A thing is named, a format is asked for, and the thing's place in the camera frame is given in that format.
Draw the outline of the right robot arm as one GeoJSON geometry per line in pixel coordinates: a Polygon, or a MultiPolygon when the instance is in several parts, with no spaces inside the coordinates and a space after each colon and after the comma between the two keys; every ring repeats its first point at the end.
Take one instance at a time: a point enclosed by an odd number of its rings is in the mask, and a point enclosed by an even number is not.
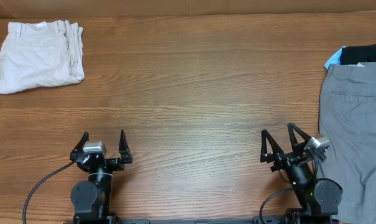
{"type": "Polygon", "coordinates": [[[320,165],[326,160],[329,139],[322,134],[310,136],[293,123],[287,124],[287,128],[291,143],[291,152],[288,153],[266,129],[261,132],[260,161],[272,163],[270,169],[273,172],[285,172],[287,176],[283,180],[291,187],[264,200],[259,210],[259,222],[267,223],[263,211],[271,199],[294,192],[300,207],[286,209],[283,216],[274,219],[274,223],[339,223],[333,216],[338,214],[343,189],[334,180],[318,177],[320,165]]]}

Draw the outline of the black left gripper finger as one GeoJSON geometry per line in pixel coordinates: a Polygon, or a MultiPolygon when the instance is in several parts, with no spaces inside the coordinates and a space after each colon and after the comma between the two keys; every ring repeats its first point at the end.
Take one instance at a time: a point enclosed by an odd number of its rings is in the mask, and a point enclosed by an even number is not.
{"type": "Polygon", "coordinates": [[[119,158],[120,164],[133,163],[133,156],[127,144],[126,134],[123,129],[121,130],[121,135],[120,135],[120,140],[119,140],[119,154],[121,155],[119,158]]]}
{"type": "Polygon", "coordinates": [[[89,140],[89,133],[87,131],[85,131],[85,133],[81,137],[78,144],[72,149],[72,151],[70,153],[70,160],[72,162],[75,162],[77,160],[77,157],[79,156],[79,154],[81,154],[83,152],[83,147],[85,145],[85,142],[88,141],[88,140],[89,140]]]}

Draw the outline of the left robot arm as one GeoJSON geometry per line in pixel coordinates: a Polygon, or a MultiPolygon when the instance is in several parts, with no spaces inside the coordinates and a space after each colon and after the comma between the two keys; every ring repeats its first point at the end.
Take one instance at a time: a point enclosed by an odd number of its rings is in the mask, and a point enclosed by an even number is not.
{"type": "Polygon", "coordinates": [[[111,190],[113,173],[123,171],[133,157],[121,131],[119,157],[107,158],[106,146],[102,141],[90,141],[84,133],[70,153],[70,160],[79,169],[88,173],[88,180],[77,183],[71,190],[71,202],[75,208],[73,223],[120,223],[116,212],[111,212],[111,190]]]}

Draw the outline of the grey shorts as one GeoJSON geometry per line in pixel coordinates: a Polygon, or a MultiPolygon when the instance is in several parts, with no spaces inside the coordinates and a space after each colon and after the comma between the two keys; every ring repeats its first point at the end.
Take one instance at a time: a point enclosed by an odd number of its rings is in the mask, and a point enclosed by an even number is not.
{"type": "Polygon", "coordinates": [[[319,132],[330,146],[318,177],[343,189],[336,218],[376,223],[376,62],[329,66],[319,98],[319,132]]]}

